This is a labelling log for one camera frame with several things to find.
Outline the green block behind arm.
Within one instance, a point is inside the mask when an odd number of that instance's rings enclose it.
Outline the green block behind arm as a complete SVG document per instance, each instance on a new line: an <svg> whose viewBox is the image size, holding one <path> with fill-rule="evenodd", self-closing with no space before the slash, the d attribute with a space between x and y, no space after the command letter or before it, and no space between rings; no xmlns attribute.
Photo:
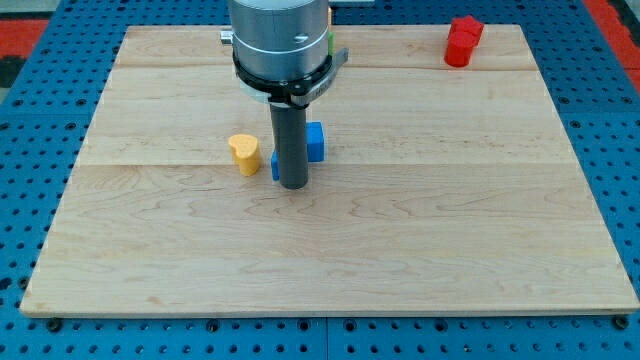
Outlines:
<svg viewBox="0 0 640 360"><path fill-rule="evenodd" d="M328 7L327 10L327 29L328 29L328 55L334 55L334 33L332 31L332 8Z"/></svg>

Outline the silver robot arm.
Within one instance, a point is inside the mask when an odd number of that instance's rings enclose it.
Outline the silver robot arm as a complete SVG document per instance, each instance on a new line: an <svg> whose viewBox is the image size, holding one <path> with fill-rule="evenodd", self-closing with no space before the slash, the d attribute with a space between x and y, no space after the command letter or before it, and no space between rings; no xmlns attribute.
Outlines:
<svg viewBox="0 0 640 360"><path fill-rule="evenodd" d="M280 184L308 181L306 109L329 81L328 0L230 0L241 88L270 107Z"/></svg>

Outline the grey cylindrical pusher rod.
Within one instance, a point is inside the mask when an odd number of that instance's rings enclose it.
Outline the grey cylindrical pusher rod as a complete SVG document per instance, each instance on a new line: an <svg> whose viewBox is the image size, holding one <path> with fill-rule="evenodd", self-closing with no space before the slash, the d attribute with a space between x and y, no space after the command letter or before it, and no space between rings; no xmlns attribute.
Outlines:
<svg viewBox="0 0 640 360"><path fill-rule="evenodd" d="M306 112L304 109L270 106L280 184L303 188L308 181Z"/></svg>

